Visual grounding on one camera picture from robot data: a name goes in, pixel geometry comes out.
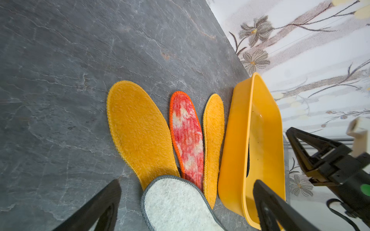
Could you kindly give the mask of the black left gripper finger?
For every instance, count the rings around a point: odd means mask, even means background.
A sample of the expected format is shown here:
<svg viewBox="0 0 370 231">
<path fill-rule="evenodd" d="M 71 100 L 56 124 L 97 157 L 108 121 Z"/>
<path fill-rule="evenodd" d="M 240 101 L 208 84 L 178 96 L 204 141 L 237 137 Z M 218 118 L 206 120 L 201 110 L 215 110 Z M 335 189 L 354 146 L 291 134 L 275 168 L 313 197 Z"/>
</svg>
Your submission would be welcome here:
<svg viewBox="0 0 370 231">
<path fill-rule="evenodd" d="M 88 231 L 94 226 L 96 231 L 113 231 L 120 198 L 121 187 L 114 179 L 55 230 Z"/>
</svg>

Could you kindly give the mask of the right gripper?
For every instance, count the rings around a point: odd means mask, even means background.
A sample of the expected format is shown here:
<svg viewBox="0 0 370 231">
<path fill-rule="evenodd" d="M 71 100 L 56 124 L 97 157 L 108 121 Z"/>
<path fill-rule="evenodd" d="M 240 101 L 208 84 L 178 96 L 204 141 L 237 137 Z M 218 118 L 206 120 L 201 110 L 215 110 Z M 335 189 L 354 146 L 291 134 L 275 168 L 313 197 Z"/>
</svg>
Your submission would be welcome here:
<svg viewBox="0 0 370 231">
<path fill-rule="evenodd" d="M 370 175 L 363 170 L 370 164 L 370 155 L 353 157 L 345 144 L 293 127 L 286 135 L 310 182 L 328 187 L 348 216 L 370 226 Z M 253 196 L 262 231 L 318 230 L 261 180 L 254 183 Z"/>
</svg>

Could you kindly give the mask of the grey felt insole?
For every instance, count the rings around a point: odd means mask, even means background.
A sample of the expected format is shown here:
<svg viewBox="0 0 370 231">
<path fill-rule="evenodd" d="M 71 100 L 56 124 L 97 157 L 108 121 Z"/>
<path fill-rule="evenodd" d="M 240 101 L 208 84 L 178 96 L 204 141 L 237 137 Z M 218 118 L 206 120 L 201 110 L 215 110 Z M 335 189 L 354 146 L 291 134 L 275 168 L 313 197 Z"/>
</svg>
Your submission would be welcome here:
<svg viewBox="0 0 370 231">
<path fill-rule="evenodd" d="M 151 231 L 225 231 L 203 192 L 172 175 L 154 179 L 144 190 L 141 212 Z"/>
</svg>

